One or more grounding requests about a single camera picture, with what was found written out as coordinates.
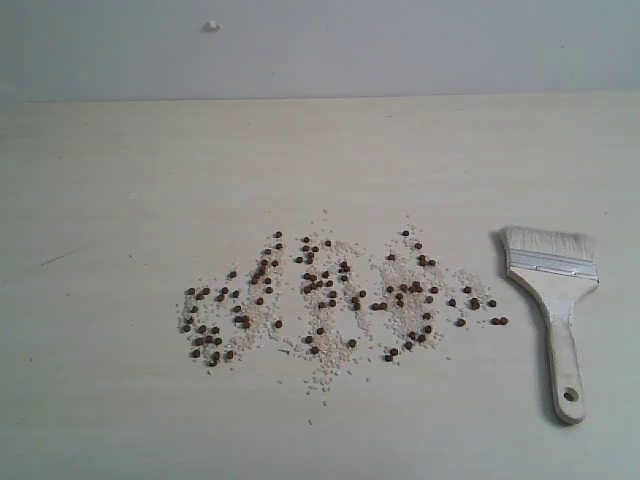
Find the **small white wall hook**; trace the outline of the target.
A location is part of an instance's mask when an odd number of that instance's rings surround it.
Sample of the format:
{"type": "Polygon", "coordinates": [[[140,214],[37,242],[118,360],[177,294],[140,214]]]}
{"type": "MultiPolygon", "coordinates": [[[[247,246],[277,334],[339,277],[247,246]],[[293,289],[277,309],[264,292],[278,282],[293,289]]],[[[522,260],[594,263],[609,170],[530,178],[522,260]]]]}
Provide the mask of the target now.
{"type": "Polygon", "coordinates": [[[204,32],[213,33],[221,29],[221,26],[215,21],[208,21],[202,27],[204,32]]]}

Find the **scattered rice and brown pellets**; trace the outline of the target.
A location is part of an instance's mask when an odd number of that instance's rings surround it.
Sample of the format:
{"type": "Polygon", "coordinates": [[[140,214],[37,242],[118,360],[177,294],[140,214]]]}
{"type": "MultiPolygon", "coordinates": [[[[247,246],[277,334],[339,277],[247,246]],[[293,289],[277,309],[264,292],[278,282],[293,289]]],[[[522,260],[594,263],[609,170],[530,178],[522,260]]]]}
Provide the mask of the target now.
{"type": "Polygon", "coordinates": [[[493,430],[510,407],[496,362],[505,346],[505,304],[450,257],[487,260],[490,244],[457,240],[459,223],[434,234],[406,224],[377,254],[378,232],[348,238],[325,221],[268,235],[229,216],[192,213],[176,243],[200,265],[176,308],[189,360],[202,370],[176,415],[207,438],[241,428],[272,435],[296,406],[281,365],[293,359],[309,396],[325,398],[357,371],[382,368],[391,383],[381,400],[360,387],[337,414],[343,430],[383,420],[421,426],[470,418],[493,430]]]}

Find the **white wooden paint brush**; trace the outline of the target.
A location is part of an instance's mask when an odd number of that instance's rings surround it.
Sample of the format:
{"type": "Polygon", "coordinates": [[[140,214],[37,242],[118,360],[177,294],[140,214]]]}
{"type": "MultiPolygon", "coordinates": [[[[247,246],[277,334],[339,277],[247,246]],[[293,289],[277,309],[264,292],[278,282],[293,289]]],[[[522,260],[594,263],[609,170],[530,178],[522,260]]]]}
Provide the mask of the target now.
{"type": "Polygon", "coordinates": [[[507,276],[536,301],[545,321],[551,393],[557,417],[568,425],[586,417],[572,331],[575,305],[599,286],[591,237],[508,225],[499,232],[507,276]]]}

